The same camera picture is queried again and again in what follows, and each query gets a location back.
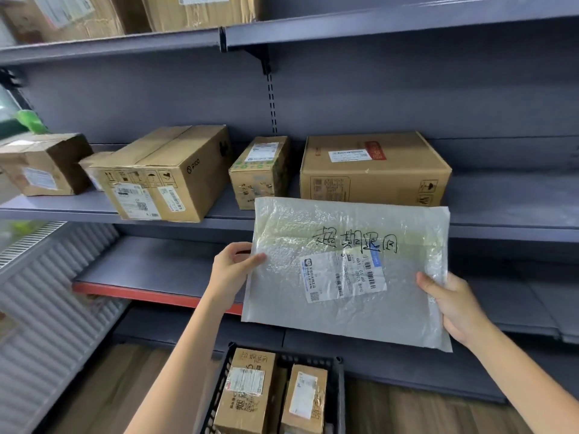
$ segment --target red logo on box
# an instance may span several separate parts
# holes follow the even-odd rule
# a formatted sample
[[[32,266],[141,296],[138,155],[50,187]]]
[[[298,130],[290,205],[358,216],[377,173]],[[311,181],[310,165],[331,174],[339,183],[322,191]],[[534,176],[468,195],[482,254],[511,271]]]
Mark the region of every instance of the red logo on box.
[[[370,154],[373,160],[386,160],[386,155],[382,151],[382,146],[378,142],[366,142],[364,143],[366,150]]]

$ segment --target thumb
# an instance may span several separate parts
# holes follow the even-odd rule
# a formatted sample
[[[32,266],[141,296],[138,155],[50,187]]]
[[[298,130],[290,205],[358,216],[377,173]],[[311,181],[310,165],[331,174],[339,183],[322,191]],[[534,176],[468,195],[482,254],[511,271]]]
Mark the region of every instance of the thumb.
[[[416,273],[416,284],[427,294],[430,294],[435,299],[443,299],[447,294],[447,290],[432,280],[423,272]]]
[[[240,262],[237,265],[239,265],[239,267],[243,272],[249,274],[252,271],[252,269],[257,268],[259,265],[265,262],[265,259],[266,259],[265,253],[259,253],[251,257],[248,257],[243,262]]]

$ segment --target red shelf edge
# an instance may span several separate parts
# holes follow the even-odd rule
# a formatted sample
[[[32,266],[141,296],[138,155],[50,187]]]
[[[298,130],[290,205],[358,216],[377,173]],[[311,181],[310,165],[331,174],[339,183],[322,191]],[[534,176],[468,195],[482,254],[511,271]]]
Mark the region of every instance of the red shelf edge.
[[[91,282],[74,282],[72,290],[80,294],[95,294],[108,297],[118,297],[129,300],[150,301],[151,303],[172,304],[174,306],[184,306],[196,308],[199,304],[199,297],[189,297],[164,292],[143,291],[142,289],[126,288],[124,286],[103,285]],[[241,315],[243,310],[242,303],[235,303],[226,313],[232,315]]]

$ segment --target black plastic crate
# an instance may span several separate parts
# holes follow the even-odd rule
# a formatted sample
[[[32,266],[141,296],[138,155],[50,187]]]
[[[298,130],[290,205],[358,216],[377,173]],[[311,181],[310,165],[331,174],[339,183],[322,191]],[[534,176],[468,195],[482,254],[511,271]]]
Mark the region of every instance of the black plastic crate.
[[[262,347],[248,347],[230,343],[227,353],[223,355],[219,376],[215,380],[215,389],[211,401],[207,404],[205,419],[199,427],[197,434],[214,434],[213,420],[217,413],[217,407],[221,398],[221,392],[225,386],[225,380],[231,367],[233,354],[237,348],[249,350],[267,351]],[[339,357],[315,357],[312,355],[300,354],[286,350],[275,350],[277,354],[276,365],[288,369],[294,364],[302,364],[318,367],[328,371],[328,385],[326,387],[326,401],[324,410],[324,421],[334,426],[334,434],[346,434],[346,390],[344,385],[344,366]]]

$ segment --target finger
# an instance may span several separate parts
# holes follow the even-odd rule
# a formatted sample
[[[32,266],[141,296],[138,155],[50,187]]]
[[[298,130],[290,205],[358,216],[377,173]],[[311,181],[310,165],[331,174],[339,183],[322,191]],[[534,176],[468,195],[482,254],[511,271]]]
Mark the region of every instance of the finger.
[[[468,282],[466,280],[461,279],[450,271],[448,272],[448,276],[446,277],[446,289],[450,289],[451,291],[461,291],[467,287]]]
[[[251,255],[248,254],[248,253],[236,254],[236,255],[233,257],[233,263],[241,263],[241,262],[243,262],[244,260],[249,259],[250,257],[251,257]]]
[[[257,266],[265,262],[265,259],[266,259],[265,253],[259,253],[249,257],[248,259],[245,259],[243,262],[239,264],[239,266],[242,268],[243,271],[249,274],[249,272],[252,269],[256,268]]]
[[[232,242],[223,248],[221,252],[226,253],[228,256],[234,256],[242,251],[251,251],[251,242]]]
[[[435,299],[443,299],[448,292],[423,272],[416,273],[416,284]]]

